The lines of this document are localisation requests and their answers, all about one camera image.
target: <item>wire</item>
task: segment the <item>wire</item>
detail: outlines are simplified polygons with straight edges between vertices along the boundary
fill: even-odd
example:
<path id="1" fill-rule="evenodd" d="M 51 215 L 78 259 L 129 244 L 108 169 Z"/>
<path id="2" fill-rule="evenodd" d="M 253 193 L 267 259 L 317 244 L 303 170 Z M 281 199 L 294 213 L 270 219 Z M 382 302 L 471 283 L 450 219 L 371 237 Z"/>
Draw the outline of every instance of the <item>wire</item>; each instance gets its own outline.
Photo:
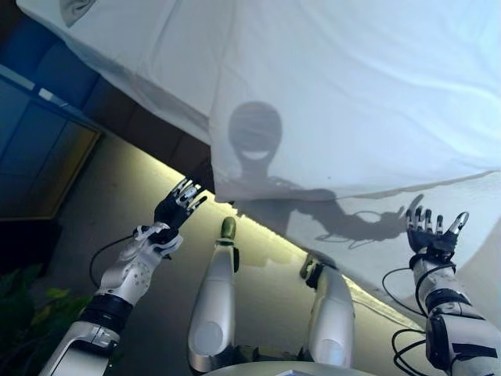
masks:
<path id="1" fill-rule="evenodd" d="M 94 266 L 94 261 L 96 260 L 97 256 L 101 254 L 101 252 L 105 251 L 109 247 L 113 247 L 115 244 L 118 244 L 124 240 L 130 239 L 132 235 L 129 235 L 128 237 L 122 237 L 121 239 L 118 239 L 116 241 L 112 241 L 111 243 L 105 245 L 104 247 L 100 248 L 91 258 L 91 262 L 88 264 L 88 276 L 91 277 L 92 284 L 98 288 L 99 284 L 97 283 L 97 280 L 94 278 L 94 273 L 92 272 L 93 266 Z"/>
<path id="2" fill-rule="evenodd" d="M 420 311 L 421 311 L 421 313 L 422 313 L 423 316 L 425 316 L 425 317 L 428 316 L 426 314 L 426 312 L 424 312 L 424 308 L 423 308 L 423 306 L 421 305 L 421 302 L 420 302 L 420 288 L 421 288 L 421 284 L 423 283 L 424 279 L 426 277 L 428 277 L 430 274 L 436 272 L 437 270 L 445 269 L 445 268 L 453 268 L 455 266 L 456 266 L 456 264 L 454 264 L 452 262 L 450 262 L 449 264 L 444 264 L 444 265 L 437 266 L 436 268 L 428 270 L 417 281 L 417 283 L 416 283 L 416 290 L 414 291 L 414 298 L 416 299 L 417 306 L 419 307 L 419 309 L 420 309 Z"/>
<path id="3" fill-rule="evenodd" d="M 391 294 L 390 291 L 388 291 L 388 289 L 386 288 L 386 284 L 384 283 L 384 281 L 386 280 L 386 278 L 388 276 L 390 276 L 391 274 L 393 274 L 393 273 L 400 272 L 400 271 L 403 271 L 403 270 L 410 270 L 410 268 L 393 269 L 393 270 L 389 271 L 388 273 L 384 274 L 383 280 L 381 281 L 381 283 L 383 284 L 384 291 L 388 295 L 390 295 L 390 298 L 392 298 L 395 301 L 395 303 L 397 303 L 399 306 L 401 306 L 401 307 L 409 310 L 410 312 L 415 313 L 416 315 L 427 317 L 427 314 L 423 313 L 423 310 L 421 310 L 421 312 L 418 312 L 415 309 L 412 309 L 411 307 L 409 307 L 408 305 L 405 305 L 404 303 L 400 302 L 393 294 Z"/>
<path id="4" fill-rule="evenodd" d="M 412 367 L 410 364 L 408 364 L 403 358 L 402 355 L 407 353 L 409 350 L 422 345 L 426 343 L 426 340 L 421 340 L 414 342 L 411 345 L 406 346 L 404 349 L 397 350 L 397 346 L 395 344 L 397 337 L 402 334 L 402 333 L 418 333 L 418 334 L 425 334 L 424 331 L 417 331 L 415 329 L 401 329 L 400 331 L 396 331 L 393 336 L 391 337 L 391 347 L 393 348 L 393 352 L 395 353 L 395 356 L 393 357 L 393 364 L 399 368 L 401 371 L 404 371 L 406 374 L 409 374 L 411 376 L 428 376 L 427 374 L 424 374 L 422 372 L 419 372 L 416 368 Z"/>

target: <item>robot forearm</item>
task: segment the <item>robot forearm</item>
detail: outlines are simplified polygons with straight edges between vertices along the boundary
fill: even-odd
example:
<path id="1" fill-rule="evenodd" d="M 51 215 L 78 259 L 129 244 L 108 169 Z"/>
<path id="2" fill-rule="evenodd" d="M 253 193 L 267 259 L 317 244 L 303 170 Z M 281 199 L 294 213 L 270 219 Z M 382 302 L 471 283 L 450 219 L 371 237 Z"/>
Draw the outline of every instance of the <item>robot forearm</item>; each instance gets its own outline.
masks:
<path id="1" fill-rule="evenodd" d="M 416 280 L 438 266 L 422 259 L 414 265 Z M 420 284 L 426 306 L 427 358 L 454 376 L 501 374 L 501 333 L 471 304 L 452 267 L 429 273 Z"/>
<path id="2" fill-rule="evenodd" d="M 103 374 L 132 308 L 150 287 L 153 271 L 181 243 L 178 231 L 163 223 L 138 227 L 40 375 L 70 374 L 75 362 L 81 363 L 85 374 Z"/>

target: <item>robotic hand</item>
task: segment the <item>robotic hand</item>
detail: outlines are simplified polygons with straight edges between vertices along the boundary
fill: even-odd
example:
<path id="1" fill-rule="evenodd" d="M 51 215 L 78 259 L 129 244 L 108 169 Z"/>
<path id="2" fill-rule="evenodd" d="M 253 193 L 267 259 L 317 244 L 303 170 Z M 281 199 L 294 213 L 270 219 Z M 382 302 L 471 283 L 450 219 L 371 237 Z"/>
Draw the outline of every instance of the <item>robotic hand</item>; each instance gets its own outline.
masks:
<path id="1" fill-rule="evenodd" d="M 179 227 L 206 201 L 202 173 L 184 178 L 157 205 L 152 226 L 138 226 L 133 240 L 103 274 L 99 289 L 74 322 L 40 375 L 102 375 L 137 301 L 148 291 L 153 271 L 182 243 Z"/>
<path id="2" fill-rule="evenodd" d="M 468 213 L 462 212 L 443 233 L 443 217 L 435 232 L 431 210 L 407 211 L 407 236 L 416 254 L 409 267 L 416 282 L 416 302 L 427 317 L 426 355 L 449 375 L 501 375 L 501 333 L 471 304 L 455 277 L 451 262 Z"/>

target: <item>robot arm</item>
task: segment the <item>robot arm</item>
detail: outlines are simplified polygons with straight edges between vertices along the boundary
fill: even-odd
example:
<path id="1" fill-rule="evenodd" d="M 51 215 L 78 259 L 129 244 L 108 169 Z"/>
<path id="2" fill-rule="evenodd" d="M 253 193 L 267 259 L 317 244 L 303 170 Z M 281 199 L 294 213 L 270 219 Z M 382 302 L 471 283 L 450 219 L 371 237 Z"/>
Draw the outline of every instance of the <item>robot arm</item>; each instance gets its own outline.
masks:
<path id="1" fill-rule="evenodd" d="M 431 228 L 431 210 L 407 212 L 407 234 L 416 254 L 410 260 L 416 299 L 426 307 L 426 347 L 430 363 L 454 376 L 501 375 L 501 333 L 471 304 L 450 261 L 468 213 L 443 233 L 442 216 Z"/>
<path id="2" fill-rule="evenodd" d="M 138 226 L 134 239 L 103 274 L 99 289 L 45 364 L 40 375 L 100 376 L 120 341 L 138 300 L 148 291 L 153 271 L 182 243 L 178 228 L 207 199 L 194 178 L 183 179 L 155 209 L 152 226 Z"/>

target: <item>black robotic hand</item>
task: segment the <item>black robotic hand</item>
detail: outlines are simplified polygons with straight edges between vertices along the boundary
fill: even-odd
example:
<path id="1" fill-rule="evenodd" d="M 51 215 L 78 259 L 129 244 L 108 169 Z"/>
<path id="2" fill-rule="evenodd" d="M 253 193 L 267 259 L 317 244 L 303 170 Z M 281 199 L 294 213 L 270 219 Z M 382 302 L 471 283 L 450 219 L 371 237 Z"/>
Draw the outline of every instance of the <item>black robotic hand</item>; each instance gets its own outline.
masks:
<path id="1" fill-rule="evenodd" d="M 454 255 L 457 237 L 466 225 L 469 214 L 467 211 L 459 214 L 445 233 L 442 215 L 437 217 L 437 225 L 433 231 L 430 209 L 427 209 L 423 215 L 423 207 L 419 206 L 414 213 L 408 210 L 405 216 L 407 218 L 407 237 L 413 251 L 418 253 L 424 249 L 429 256 L 440 259 L 442 262 L 448 262 Z"/>
<path id="2" fill-rule="evenodd" d="M 207 160 L 198 166 L 191 176 L 179 182 L 155 208 L 154 221 L 165 223 L 172 229 L 179 229 L 207 199 L 207 196 L 203 196 L 193 202 L 205 190 L 204 176 L 207 175 L 208 169 Z"/>

